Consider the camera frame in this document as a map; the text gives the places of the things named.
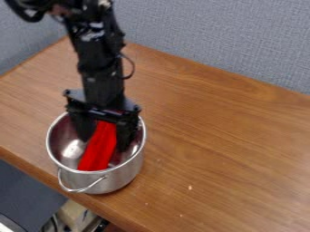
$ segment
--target pot handle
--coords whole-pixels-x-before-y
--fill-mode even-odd
[[[67,192],[75,192],[75,193],[83,193],[86,192],[88,189],[91,189],[103,179],[106,179],[107,177],[103,176],[102,178],[99,178],[92,184],[90,184],[87,187],[84,188],[78,188],[78,189],[72,189],[72,188],[67,188],[63,184],[63,180],[62,180],[62,169],[58,169],[58,182],[59,185],[62,186],[62,188],[67,191]]]

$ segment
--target wooden table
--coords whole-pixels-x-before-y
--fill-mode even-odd
[[[146,162],[131,185],[59,188],[46,132],[80,86],[68,39],[0,79],[0,156],[126,231],[310,231],[310,97],[130,44]]]

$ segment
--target metal pot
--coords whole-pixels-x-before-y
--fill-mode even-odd
[[[139,118],[135,140],[126,152],[114,153],[110,167],[100,171],[80,171],[76,168],[86,144],[78,139],[68,113],[63,113],[52,123],[46,138],[47,152],[58,165],[62,188],[68,192],[102,194],[124,187],[142,168],[146,137],[146,125]]]

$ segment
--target pot rim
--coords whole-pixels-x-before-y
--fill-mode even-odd
[[[142,117],[139,117],[139,122],[140,122],[140,125],[142,125],[142,130],[143,130],[143,138],[142,138],[142,143],[140,143],[140,146],[139,146],[139,149],[135,151],[134,155],[131,155],[131,158],[124,162],[122,163],[120,165],[116,165],[115,167],[111,167],[108,169],[103,169],[103,170],[96,170],[96,171],[83,171],[83,170],[76,170],[76,169],[71,169],[68,168],[67,166],[64,166],[59,161],[58,159],[55,158],[54,154],[52,154],[52,150],[51,150],[51,145],[50,145],[50,139],[51,139],[51,132],[55,128],[55,126],[58,125],[59,121],[68,115],[67,112],[62,113],[58,118],[55,119],[54,123],[51,124],[50,128],[48,128],[48,131],[47,131],[47,135],[46,135],[46,148],[47,148],[47,153],[48,153],[48,156],[50,158],[54,160],[54,162],[56,163],[58,167],[72,172],[72,173],[76,173],[76,174],[84,174],[84,175],[90,175],[90,174],[107,174],[110,173],[111,171],[116,170],[116,169],[120,169],[123,166],[127,165],[127,163],[130,163],[135,157],[139,155],[139,153],[142,152],[143,148],[144,148],[144,144],[146,144],[146,139],[147,139],[147,128],[146,128],[146,123],[143,122],[143,119]]]

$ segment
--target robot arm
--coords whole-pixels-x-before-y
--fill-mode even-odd
[[[111,0],[6,0],[27,22],[39,22],[58,7],[71,44],[79,56],[83,89],[66,90],[67,111],[79,138],[88,141],[96,121],[116,124],[119,151],[128,147],[138,127],[140,107],[124,96],[122,49],[124,34],[116,23]]]

